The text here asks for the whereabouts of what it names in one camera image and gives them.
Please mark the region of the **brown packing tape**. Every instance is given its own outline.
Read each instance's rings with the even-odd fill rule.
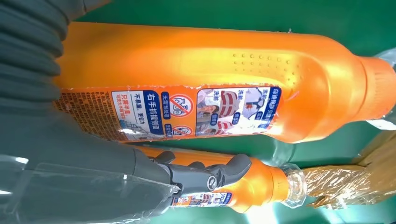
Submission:
[[[309,206],[341,209],[374,204],[396,195],[396,132],[383,131],[354,159],[356,165],[304,169]]]
[[[303,169],[309,196],[324,196],[337,193],[343,183],[351,182],[365,172],[356,165],[324,166]]]

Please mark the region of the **gray sleeve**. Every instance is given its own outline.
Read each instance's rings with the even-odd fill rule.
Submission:
[[[108,1],[0,1],[0,154],[28,158],[31,168],[46,162],[169,183],[139,150],[86,134],[53,107],[67,25]]]

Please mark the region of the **bottle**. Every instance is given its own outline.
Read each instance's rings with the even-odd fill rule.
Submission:
[[[208,167],[227,164],[232,155],[209,153],[170,147],[136,146],[146,156],[156,157],[163,151],[172,151],[172,164],[188,166],[199,161]],[[307,196],[305,177],[295,164],[280,168],[264,165],[251,157],[249,171],[234,184],[226,185],[212,193],[193,194],[174,198],[171,207],[223,207],[228,206],[239,213],[265,203],[280,202],[290,208],[303,205]]]
[[[319,140],[396,102],[389,64],[319,35],[75,22],[64,49],[56,107],[121,142]]]

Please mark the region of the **product label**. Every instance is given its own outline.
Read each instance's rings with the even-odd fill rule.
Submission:
[[[188,197],[174,198],[172,206],[174,207],[221,207],[227,206],[231,199],[232,193],[207,193],[196,194]]]
[[[264,133],[280,99],[276,86],[89,88],[62,90],[55,105],[84,131],[128,142]]]
[[[280,98],[279,87],[200,90],[196,135],[265,132],[276,113]]]

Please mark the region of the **transparent bottle cap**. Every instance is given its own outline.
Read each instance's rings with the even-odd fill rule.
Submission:
[[[296,165],[287,163],[280,167],[286,174],[289,183],[287,199],[281,203],[289,208],[298,208],[304,204],[307,198],[307,183],[303,171]]]

